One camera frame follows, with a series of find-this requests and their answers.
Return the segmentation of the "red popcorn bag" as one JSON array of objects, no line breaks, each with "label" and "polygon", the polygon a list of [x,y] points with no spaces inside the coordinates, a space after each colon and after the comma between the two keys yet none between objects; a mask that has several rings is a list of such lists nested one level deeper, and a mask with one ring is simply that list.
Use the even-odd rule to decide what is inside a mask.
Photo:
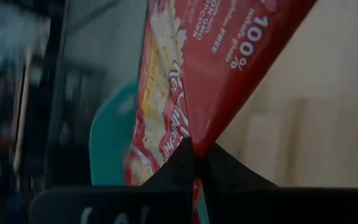
[{"label": "red popcorn bag", "polygon": [[141,185],[184,138],[202,156],[317,0],[147,0],[125,182]]}]

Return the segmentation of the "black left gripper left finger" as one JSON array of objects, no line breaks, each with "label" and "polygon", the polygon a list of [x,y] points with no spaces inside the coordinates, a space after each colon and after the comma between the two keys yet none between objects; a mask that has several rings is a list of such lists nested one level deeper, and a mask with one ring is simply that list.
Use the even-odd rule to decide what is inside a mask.
[{"label": "black left gripper left finger", "polygon": [[30,224],[190,224],[195,155],[185,138],[140,186],[55,187],[30,204]]}]

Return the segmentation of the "black table frame rail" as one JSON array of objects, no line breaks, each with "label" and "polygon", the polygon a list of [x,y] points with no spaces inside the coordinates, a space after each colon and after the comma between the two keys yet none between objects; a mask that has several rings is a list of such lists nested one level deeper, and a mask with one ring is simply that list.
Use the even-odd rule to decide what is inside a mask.
[{"label": "black table frame rail", "polygon": [[45,153],[45,188],[53,186],[52,152],[58,145],[60,123],[63,116],[65,101],[65,86],[67,76],[65,71],[65,44],[67,41],[68,21],[71,0],[58,0],[60,13],[52,18],[52,27],[47,48],[48,74],[50,78],[51,100],[50,117]]}]

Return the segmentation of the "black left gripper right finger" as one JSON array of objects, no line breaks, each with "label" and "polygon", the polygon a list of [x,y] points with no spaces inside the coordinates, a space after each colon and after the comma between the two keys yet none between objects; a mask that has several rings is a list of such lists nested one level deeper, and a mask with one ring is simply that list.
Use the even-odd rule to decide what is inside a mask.
[{"label": "black left gripper right finger", "polygon": [[210,224],[358,224],[358,188],[279,187],[218,144],[200,177]]}]

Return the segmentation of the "teal plastic basket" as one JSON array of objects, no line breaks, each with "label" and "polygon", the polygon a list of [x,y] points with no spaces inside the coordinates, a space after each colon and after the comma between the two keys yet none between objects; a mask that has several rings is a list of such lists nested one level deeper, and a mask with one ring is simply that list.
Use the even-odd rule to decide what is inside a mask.
[{"label": "teal plastic basket", "polygon": [[124,156],[132,144],[139,82],[112,93],[97,110],[89,133],[93,185],[124,185]]}]

